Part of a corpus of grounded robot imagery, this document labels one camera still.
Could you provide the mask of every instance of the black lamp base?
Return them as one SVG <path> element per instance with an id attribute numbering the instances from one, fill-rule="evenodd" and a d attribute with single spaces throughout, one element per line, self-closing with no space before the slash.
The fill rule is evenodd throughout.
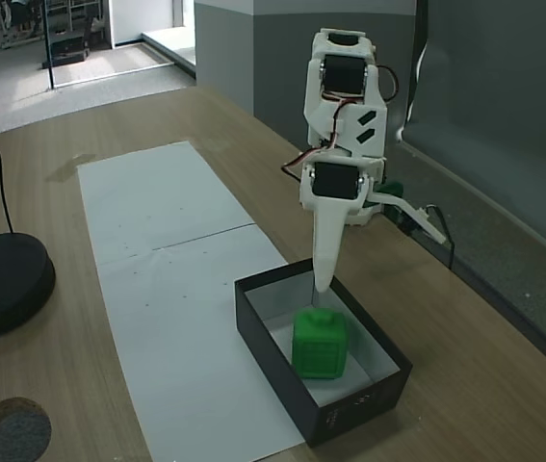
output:
<path id="1" fill-rule="evenodd" d="M 26 234 L 0 234 L 0 334 L 37 313 L 55 281 L 54 265 L 40 241 Z"/>

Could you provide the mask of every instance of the floor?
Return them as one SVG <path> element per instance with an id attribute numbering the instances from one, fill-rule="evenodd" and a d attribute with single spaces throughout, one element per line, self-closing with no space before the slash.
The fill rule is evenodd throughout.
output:
<path id="1" fill-rule="evenodd" d="M 166 56 L 146 43 L 134 43 L 114 50 L 94 50 L 82 63 L 54 68 L 57 85 L 110 77 L 114 74 L 170 65 Z"/>
<path id="2" fill-rule="evenodd" d="M 172 27 L 146 32 L 143 38 L 162 53 L 195 72 L 195 30 L 193 27 Z"/>
<path id="3" fill-rule="evenodd" d="M 195 84 L 170 65 L 86 84 L 49 90 L 43 42 L 0 52 L 0 132 L 39 120 Z"/>
<path id="4" fill-rule="evenodd" d="M 115 101 L 195 84 L 171 65 L 60 90 L 40 70 L 43 43 L 0 53 L 0 132 Z M 400 146 L 388 152 L 389 174 L 403 181 L 414 205 L 445 211 L 457 255 L 546 333 L 546 250 L 512 221 L 440 169 Z"/>

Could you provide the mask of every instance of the wall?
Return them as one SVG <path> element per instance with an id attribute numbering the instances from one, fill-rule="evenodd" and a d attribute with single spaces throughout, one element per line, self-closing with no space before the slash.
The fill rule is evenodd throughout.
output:
<path id="1" fill-rule="evenodd" d="M 377 59 L 393 67 L 402 91 L 391 107 L 391 139 L 403 124 L 415 0 L 201 0 L 195 5 L 197 81 L 230 97 L 297 146 L 306 68 L 322 27 L 361 30 Z M 382 72 L 381 91 L 392 88 Z"/>
<path id="2" fill-rule="evenodd" d="M 253 114 L 253 16 L 195 3 L 195 54 L 197 84 Z"/>
<path id="3" fill-rule="evenodd" d="M 403 137 L 546 239 L 545 4 L 430 0 Z"/>
<path id="4" fill-rule="evenodd" d="M 114 45 L 172 26 L 170 0 L 110 0 Z"/>
<path id="5" fill-rule="evenodd" d="M 396 132 L 403 126 L 407 103 L 413 16 L 291 13 L 258 15 L 254 21 L 255 116 L 294 145 L 306 148 L 307 124 L 302 110 L 313 36 L 322 27 L 363 31 L 377 47 L 377 62 L 392 67 L 401 82 L 402 90 L 390 103 L 388 113 L 388 139 L 395 139 Z M 388 73 L 380 72 L 379 79 L 382 95 L 392 94 Z"/>

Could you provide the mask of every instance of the red wire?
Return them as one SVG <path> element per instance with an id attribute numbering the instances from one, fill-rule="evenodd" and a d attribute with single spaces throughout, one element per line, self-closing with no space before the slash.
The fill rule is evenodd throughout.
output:
<path id="1" fill-rule="evenodd" d="M 330 96 L 332 96 L 332 95 L 328 95 L 328 94 L 324 93 L 322 95 L 322 98 L 326 99 L 327 101 L 339 101 L 339 106 L 337 107 L 337 110 L 334 112 L 334 115 L 332 116 L 332 132 L 330 134 L 330 143 L 328 144 L 327 148 L 333 147 L 335 145 L 335 143 L 337 142 L 337 124 L 338 124 L 339 114 L 341 113 L 341 110 L 343 108 L 345 108 L 346 106 L 350 105 L 350 104 L 355 104 L 355 103 L 360 101 L 359 98 L 333 99 L 334 96 L 332 96 L 332 97 L 330 97 Z M 313 152 L 315 152 L 315 151 L 317 151 L 319 149 L 321 149 L 321 148 L 320 147 L 312 147 L 310 149 L 307 149 L 306 151 L 298 154 L 298 156 L 295 159 L 291 160 L 290 162 L 288 162 L 286 164 L 283 164 L 283 166 L 281 166 L 281 170 L 286 175 L 292 176 L 295 179 L 299 179 L 294 173 L 292 173 L 288 169 L 288 167 L 297 166 L 302 161 L 304 161 L 304 159 L 306 159 L 309 156 L 309 154 L 311 154 L 311 153 L 313 153 Z"/>

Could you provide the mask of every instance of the paper sheet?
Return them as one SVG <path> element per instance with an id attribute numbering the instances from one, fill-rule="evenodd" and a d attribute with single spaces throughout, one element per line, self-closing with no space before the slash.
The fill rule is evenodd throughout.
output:
<path id="1" fill-rule="evenodd" d="M 298 445 L 234 308 L 234 280 L 286 262 L 216 177 L 188 197 L 184 181 L 159 181 L 163 169 L 214 176 L 186 143 L 79 170 L 110 326 L 153 460 L 248 462 Z M 118 227 L 127 217 L 131 225 Z"/>
<path id="2" fill-rule="evenodd" d="M 184 141 L 78 167 L 96 264 L 253 223 Z"/>

